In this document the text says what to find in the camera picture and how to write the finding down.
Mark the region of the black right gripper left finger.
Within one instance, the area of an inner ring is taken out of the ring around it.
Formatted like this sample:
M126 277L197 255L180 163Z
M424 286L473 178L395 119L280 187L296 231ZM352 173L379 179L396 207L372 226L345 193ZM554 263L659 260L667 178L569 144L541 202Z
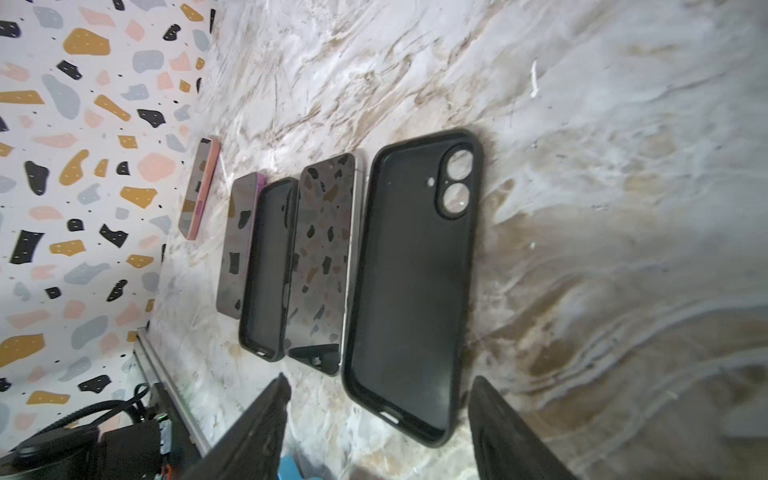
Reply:
M278 375L184 477L276 479L291 393L288 379Z

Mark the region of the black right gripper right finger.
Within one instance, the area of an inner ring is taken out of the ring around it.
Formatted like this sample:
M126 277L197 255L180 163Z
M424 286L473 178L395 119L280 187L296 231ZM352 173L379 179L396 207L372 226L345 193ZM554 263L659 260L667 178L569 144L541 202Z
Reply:
M484 377L474 379L468 419L481 479L573 479L575 475Z

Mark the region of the black phone case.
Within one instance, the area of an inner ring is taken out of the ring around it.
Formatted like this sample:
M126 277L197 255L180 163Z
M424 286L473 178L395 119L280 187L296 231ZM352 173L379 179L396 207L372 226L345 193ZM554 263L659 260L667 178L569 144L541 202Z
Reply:
M452 129L383 147L369 176L342 381L431 448L455 425L483 161Z
M298 180L286 177L258 196L239 326L239 342L267 362L284 356Z

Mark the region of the large black phone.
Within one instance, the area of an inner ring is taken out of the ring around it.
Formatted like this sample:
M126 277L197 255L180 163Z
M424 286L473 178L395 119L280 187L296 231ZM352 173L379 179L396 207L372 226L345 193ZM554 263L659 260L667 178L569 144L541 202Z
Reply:
M254 213L266 177L252 172L237 178L231 187L227 210L216 308L239 320L250 258Z

